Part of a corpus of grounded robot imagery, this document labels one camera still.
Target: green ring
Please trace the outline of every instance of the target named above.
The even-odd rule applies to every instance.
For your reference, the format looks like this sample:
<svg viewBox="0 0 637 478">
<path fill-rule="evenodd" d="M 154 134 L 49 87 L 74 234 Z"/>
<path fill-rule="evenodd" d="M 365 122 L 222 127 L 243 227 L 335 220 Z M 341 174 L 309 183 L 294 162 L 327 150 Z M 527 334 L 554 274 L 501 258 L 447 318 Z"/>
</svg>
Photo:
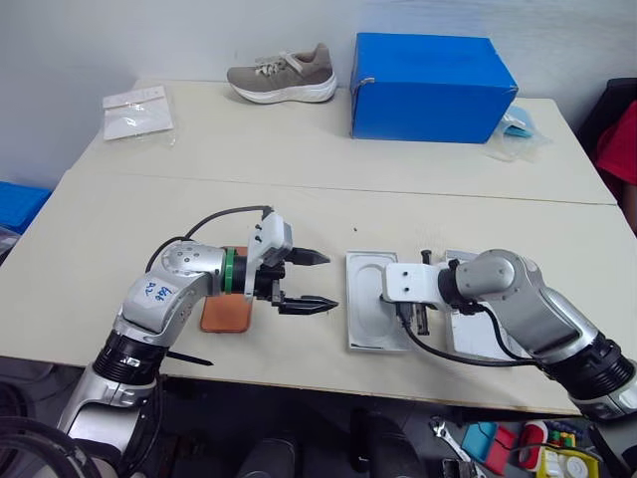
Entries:
<svg viewBox="0 0 637 478">
<path fill-rule="evenodd" d="M 230 294 L 232 292 L 232 273 L 235 266 L 234 247 L 226 249 L 226 264 L 224 265 L 224 292 Z"/>
</svg>

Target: blue box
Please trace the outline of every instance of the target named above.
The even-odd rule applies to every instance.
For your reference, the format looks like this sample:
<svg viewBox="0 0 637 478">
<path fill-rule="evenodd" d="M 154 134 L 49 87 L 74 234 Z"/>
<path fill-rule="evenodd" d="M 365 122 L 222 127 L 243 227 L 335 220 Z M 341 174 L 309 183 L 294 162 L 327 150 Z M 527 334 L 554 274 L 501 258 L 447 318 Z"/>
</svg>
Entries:
<svg viewBox="0 0 637 478">
<path fill-rule="evenodd" d="M 50 195 L 48 189 L 0 181 L 0 225 L 22 234 Z"/>
<path fill-rule="evenodd" d="M 353 137 L 485 142 L 518 86 L 488 38 L 359 33 Z"/>
</svg>

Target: red cloth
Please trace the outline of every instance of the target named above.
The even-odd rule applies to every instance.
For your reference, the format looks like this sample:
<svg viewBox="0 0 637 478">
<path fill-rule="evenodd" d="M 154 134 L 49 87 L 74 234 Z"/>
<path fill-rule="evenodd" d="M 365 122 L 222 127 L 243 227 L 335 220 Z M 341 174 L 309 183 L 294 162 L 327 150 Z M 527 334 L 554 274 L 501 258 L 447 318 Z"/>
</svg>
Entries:
<svg viewBox="0 0 637 478">
<path fill-rule="evenodd" d="M 637 185 L 637 101 L 599 137 L 595 165 Z"/>
</svg>

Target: shoelace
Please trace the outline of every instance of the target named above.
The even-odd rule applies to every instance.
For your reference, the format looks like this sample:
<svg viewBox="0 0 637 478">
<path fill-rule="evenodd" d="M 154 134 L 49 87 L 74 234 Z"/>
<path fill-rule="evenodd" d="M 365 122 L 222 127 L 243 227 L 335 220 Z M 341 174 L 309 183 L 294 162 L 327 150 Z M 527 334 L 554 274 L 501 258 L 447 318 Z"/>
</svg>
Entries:
<svg viewBox="0 0 637 478">
<path fill-rule="evenodd" d="M 303 67 L 295 59 L 295 57 L 288 52 L 281 52 L 277 57 L 259 58 L 257 59 L 257 68 L 255 75 L 265 75 L 266 77 L 278 73 L 280 70 L 285 69 L 287 66 L 291 66 L 298 73 L 301 72 Z"/>
</svg>

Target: wrench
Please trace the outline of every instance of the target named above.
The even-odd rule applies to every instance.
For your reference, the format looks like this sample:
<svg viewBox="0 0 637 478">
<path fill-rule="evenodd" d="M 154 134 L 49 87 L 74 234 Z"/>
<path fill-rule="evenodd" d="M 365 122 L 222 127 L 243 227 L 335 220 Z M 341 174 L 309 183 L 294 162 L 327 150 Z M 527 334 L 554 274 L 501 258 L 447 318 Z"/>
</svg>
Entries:
<svg viewBox="0 0 637 478">
<path fill-rule="evenodd" d="M 462 461 L 467 461 L 467 462 L 472 461 L 471 456 L 469 456 L 467 452 L 463 450 L 462 447 L 458 444 L 458 442 L 454 440 L 454 437 L 451 436 L 451 433 L 449 433 L 449 430 L 445 426 L 444 421 L 434 420 L 433 422 L 430 423 L 430 425 L 431 425 L 431 429 L 434 431 L 434 434 L 438 438 L 445 440 L 447 444 L 451 446 L 451 448 L 456 452 L 456 454 L 460 457 Z M 476 467 L 476 474 L 478 475 L 478 478 L 487 478 L 487 475 L 485 474 L 485 472 L 482 471 L 482 469 L 478 465 L 474 463 L 474 466 Z"/>
</svg>

